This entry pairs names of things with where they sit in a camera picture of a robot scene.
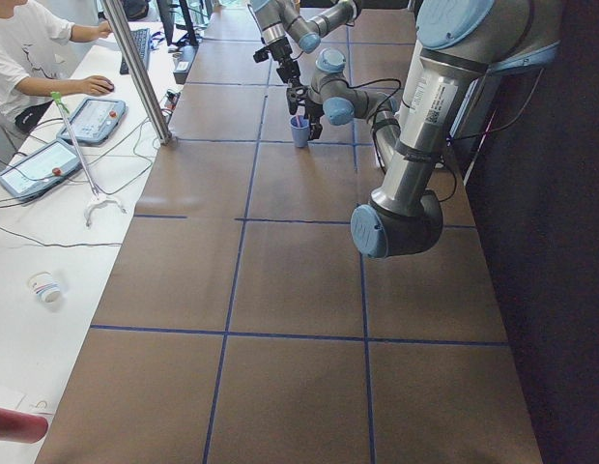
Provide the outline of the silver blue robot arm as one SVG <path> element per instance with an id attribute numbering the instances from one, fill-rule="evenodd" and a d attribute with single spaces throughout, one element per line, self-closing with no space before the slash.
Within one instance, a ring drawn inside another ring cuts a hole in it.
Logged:
<path id="1" fill-rule="evenodd" d="M 439 240 L 442 207 L 427 184 L 470 85 L 489 73 L 551 62 L 563 9 L 561 1 L 424 2 L 402 107 L 387 95 L 351 88 L 339 50 L 319 53 L 308 102 L 321 106 L 334 126 L 366 120 L 385 165 L 383 183 L 352 213 L 361 254 L 415 254 Z"/>
<path id="2" fill-rule="evenodd" d="M 352 118 L 367 118 L 380 112 L 410 108 L 421 78 L 421 53 L 416 17 L 401 9 L 371 9 L 367 23 L 372 32 L 353 33 L 359 39 L 357 64 L 370 64 L 382 57 L 390 71 L 405 64 L 402 74 L 352 85 L 346 79 L 347 56 L 337 48 L 323 47 L 322 40 L 340 27 L 362 26 L 361 1 L 335 1 L 319 14 L 305 18 L 296 1 L 251 1 L 249 8 L 257 24 L 263 47 L 253 55 L 257 63 L 272 59 L 286 84 L 286 102 L 294 115 L 300 107 L 309 114 L 340 111 Z"/>

